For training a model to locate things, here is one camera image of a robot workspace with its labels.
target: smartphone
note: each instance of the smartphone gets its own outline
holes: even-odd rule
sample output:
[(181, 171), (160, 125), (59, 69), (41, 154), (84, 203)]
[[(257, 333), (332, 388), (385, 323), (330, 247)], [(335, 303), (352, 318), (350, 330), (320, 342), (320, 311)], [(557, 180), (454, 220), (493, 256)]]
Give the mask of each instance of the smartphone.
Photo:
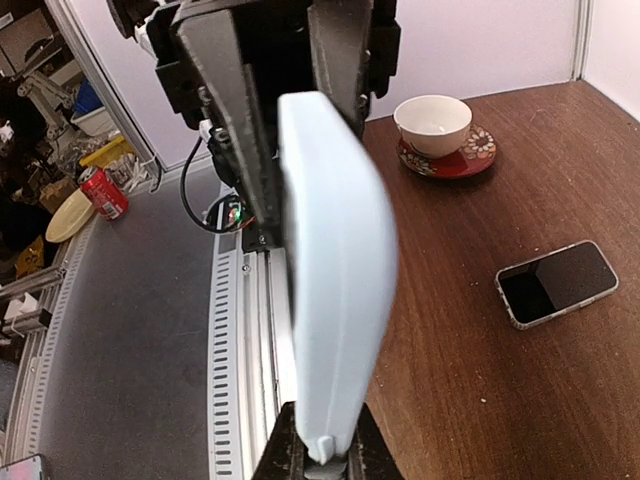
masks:
[(500, 270), (496, 286), (519, 330), (585, 307), (618, 288), (600, 247), (584, 241)]
[(48, 480), (44, 457), (34, 455), (0, 468), (0, 480)]

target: yellow container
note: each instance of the yellow container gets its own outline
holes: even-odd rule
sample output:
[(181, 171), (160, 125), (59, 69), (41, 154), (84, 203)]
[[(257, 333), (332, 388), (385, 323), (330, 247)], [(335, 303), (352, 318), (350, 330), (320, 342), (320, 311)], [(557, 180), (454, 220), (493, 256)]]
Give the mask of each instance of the yellow container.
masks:
[(100, 150), (80, 160), (80, 166), (105, 168), (126, 153), (133, 153), (133, 148), (127, 143), (124, 136), (118, 135)]

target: brown wooden surface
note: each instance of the brown wooden surface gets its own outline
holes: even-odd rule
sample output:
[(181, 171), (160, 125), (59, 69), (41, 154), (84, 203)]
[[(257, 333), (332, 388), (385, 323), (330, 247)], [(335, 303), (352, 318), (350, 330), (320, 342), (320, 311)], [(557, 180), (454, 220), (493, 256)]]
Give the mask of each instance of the brown wooden surface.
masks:
[[(500, 153), (462, 182), (401, 166), (391, 119), (367, 128), (400, 250), (369, 405), (407, 480), (640, 478), (640, 127), (585, 83), (469, 105)], [(511, 327), (497, 270), (583, 239), (619, 290)]]

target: phone screen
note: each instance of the phone screen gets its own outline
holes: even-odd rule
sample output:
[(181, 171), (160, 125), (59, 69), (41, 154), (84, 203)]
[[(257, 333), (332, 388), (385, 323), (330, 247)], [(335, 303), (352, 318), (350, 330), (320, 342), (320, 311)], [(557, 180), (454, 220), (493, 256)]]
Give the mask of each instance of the phone screen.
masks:
[(593, 242), (503, 270), (498, 283), (517, 322), (528, 324), (613, 291), (618, 279)]

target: gray conveyor belt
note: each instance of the gray conveyor belt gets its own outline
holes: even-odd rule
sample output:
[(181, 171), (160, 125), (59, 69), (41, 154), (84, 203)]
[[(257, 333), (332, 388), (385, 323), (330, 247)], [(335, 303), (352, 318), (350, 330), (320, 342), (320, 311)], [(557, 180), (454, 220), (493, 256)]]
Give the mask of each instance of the gray conveyor belt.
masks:
[[(210, 168), (189, 176), (195, 211)], [(213, 235), (183, 211), (178, 182), (98, 218), (64, 315), (39, 449), (53, 480), (209, 478), (207, 328)]]

